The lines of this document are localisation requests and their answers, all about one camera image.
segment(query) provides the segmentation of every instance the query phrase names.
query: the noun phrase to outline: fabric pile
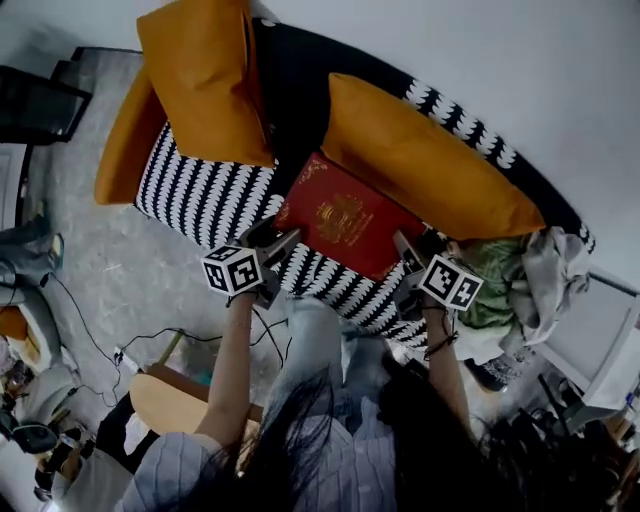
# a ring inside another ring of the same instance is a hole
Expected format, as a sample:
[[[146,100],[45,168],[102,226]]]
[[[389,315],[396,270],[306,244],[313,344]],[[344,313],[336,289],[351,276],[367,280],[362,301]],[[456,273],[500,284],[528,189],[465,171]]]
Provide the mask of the fabric pile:
[[[588,290],[587,247],[552,227],[530,237],[478,242],[462,257],[485,283],[458,316],[458,358],[473,359],[506,384],[522,374],[530,347],[544,342],[572,299]]]

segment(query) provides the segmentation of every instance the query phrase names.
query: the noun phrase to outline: sofa armrest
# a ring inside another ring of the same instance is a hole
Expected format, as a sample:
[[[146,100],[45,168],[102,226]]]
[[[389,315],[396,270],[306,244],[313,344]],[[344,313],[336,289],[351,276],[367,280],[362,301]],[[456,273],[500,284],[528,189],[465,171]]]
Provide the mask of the sofa armrest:
[[[96,203],[135,201],[149,154],[166,122],[143,67],[120,107],[102,153],[94,191]]]

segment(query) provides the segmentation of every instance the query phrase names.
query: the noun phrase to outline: green cloth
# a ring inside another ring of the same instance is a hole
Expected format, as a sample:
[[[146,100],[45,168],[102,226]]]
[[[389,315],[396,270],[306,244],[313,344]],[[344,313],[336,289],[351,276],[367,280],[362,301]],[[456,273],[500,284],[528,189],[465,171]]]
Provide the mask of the green cloth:
[[[462,251],[467,267],[484,279],[471,307],[458,314],[463,324],[482,329],[513,322],[515,313],[509,305],[509,290],[513,280],[523,273],[523,240],[515,237],[477,242]]]

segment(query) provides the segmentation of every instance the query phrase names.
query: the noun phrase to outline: jeans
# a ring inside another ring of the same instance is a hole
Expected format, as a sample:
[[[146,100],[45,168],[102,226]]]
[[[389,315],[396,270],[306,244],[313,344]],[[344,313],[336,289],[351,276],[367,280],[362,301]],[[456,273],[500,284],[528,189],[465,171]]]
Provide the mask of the jeans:
[[[273,384],[267,411],[274,407],[277,410],[299,384],[327,370],[328,388],[312,407],[311,415],[329,413],[355,432],[362,423],[362,399],[377,403],[382,386],[389,380],[382,366],[382,357],[389,350],[386,341],[345,332],[338,314],[318,299],[289,300],[286,310],[292,338],[289,356]],[[344,371],[343,353],[348,359]],[[334,406],[329,411],[331,393]]]
[[[41,278],[54,270],[49,256],[49,226],[41,215],[23,226],[0,231],[0,275]]]

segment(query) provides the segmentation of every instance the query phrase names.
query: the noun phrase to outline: sofa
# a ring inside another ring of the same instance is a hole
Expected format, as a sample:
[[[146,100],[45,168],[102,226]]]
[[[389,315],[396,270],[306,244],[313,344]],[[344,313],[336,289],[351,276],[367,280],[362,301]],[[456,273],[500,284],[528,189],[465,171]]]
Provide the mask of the sofa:
[[[98,204],[134,204],[206,248],[239,236],[278,212],[329,121],[329,73],[365,80],[401,98],[463,140],[538,207],[547,226],[595,239],[575,210],[506,141],[457,103],[358,49],[301,29],[254,19],[253,29],[274,168],[207,162],[180,155],[145,69],[134,81],[104,149],[95,184]],[[274,268],[284,290],[317,297],[372,334],[422,350],[424,322],[397,317],[393,291],[400,265],[373,282],[299,244]]]

